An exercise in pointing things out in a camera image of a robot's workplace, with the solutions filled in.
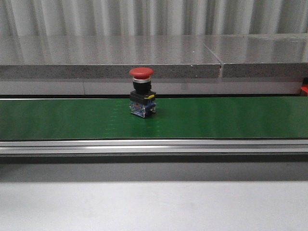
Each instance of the metal side rail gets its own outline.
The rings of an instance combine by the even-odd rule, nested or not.
[[[308,154],[308,139],[2,141],[0,157]]]

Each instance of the corrugated wall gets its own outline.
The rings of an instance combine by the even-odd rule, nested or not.
[[[0,0],[0,35],[307,32],[308,0]]]

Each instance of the red object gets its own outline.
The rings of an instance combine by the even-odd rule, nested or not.
[[[308,85],[303,85],[301,88],[301,96],[308,96]]]
[[[153,69],[149,67],[136,67],[129,71],[135,79],[147,79],[154,73]]]

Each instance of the green conveyor belt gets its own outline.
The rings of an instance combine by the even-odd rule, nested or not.
[[[108,138],[307,138],[308,97],[0,100],[0,140]]]

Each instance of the red mushroom button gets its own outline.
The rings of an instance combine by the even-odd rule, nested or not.
[[[150,78],[154,71],[149,67],[136,67],[131,69],[129,73],[134,76],[134,79],[142,80]]]

